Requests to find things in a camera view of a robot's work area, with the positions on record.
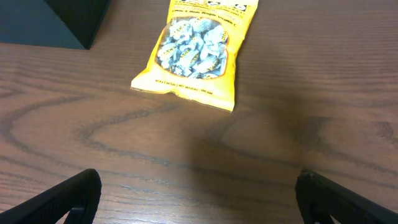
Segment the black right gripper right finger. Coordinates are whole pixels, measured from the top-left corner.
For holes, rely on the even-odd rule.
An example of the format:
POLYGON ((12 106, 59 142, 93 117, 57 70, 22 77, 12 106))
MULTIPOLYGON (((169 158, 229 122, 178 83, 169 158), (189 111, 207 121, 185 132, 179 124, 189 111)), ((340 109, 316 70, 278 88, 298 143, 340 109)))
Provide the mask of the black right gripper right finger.
POLYGON ((295 184, 304 224, 397 224, 397 214, 308 169, 295 184))

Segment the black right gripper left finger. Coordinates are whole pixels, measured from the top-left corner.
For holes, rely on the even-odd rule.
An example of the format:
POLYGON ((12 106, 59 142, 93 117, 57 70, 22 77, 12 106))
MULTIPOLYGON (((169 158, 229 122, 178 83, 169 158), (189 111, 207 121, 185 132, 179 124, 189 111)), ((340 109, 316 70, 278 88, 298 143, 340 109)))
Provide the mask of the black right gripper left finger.
POLYGON ((65 223, 92 224, 101 196, 101 179, 87 169, 34 198, 1 213, 2 224, 65 223))

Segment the yellow candy bag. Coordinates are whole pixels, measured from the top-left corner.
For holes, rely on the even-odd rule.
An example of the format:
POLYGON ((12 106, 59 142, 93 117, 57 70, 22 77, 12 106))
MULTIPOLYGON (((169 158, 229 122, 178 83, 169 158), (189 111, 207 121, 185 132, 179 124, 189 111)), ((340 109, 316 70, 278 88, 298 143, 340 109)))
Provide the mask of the yellow candy bag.
POLYGON ((146 68, 131 88, 232 111, 236 57, 258 0, 171 0, 146 68))

